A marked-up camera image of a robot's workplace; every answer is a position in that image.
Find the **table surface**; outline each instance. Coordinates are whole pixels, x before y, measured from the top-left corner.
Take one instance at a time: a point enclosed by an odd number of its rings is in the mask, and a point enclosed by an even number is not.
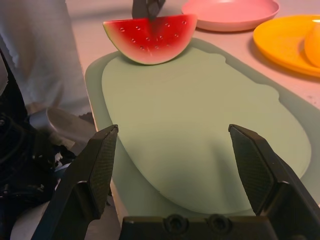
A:
[[[186,1],[166,0],[160,15],[180,14]],[[294,4],[292,0],[278,2],[280,11],[276,18],[301,14],[320,15],[319,0],[295,0]],[[66,4],[85,73],[93,61],[117,50],[108,39],[102,22],[130,19],[132,0],[66,0]],[[320,109],[320,78],[301,75],[268,61],[256,49],[252,36],[252,31],[212,33],[197,30],[194,34],[195,38],[214,44]],[[120,205],[121,200],[118,199],[117,210],[122,208]]]

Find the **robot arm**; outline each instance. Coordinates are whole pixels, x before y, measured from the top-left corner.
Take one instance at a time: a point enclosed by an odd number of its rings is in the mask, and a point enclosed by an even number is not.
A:
[[[319,240],[320,208],[293,170],[256,132],[234,124],[229,132],[256,216],[128,216],[119,240]],[[106,204],[117,134],[113,125],[88,142],[66,170],[31,240],[85,238],[89,223],[101,217]]]
[[[153,20],[158,16],[166,0],[133,0],[132,18],[149,18]]]

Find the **screw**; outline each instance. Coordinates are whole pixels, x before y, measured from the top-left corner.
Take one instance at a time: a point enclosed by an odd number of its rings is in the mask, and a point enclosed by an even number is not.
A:
[[[211,230],[219,235],[225,235],[231,230],[231,222],[223,215],[214,214],[208,219],[208,225]]]
[[[173,214],[164,220],[164,226],[170,234],[180,235],[187,231],[188,221],[180,215]]]

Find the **watermelon slice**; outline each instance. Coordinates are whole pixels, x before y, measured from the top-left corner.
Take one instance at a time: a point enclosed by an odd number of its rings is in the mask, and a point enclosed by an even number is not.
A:
[[[197,25],[193,14],[105,21],[114,46],[129,59],[155,65],[178,56],[189,44]]]

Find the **orange plate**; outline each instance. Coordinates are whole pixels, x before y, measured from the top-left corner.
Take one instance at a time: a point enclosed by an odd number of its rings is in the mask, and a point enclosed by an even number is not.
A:
[[[320,68],[312,65],[304,51],[304,39],[320,15],[296,15],[276,18],[259,25],[253,40],[273,62],[293,71],[320,78]]]

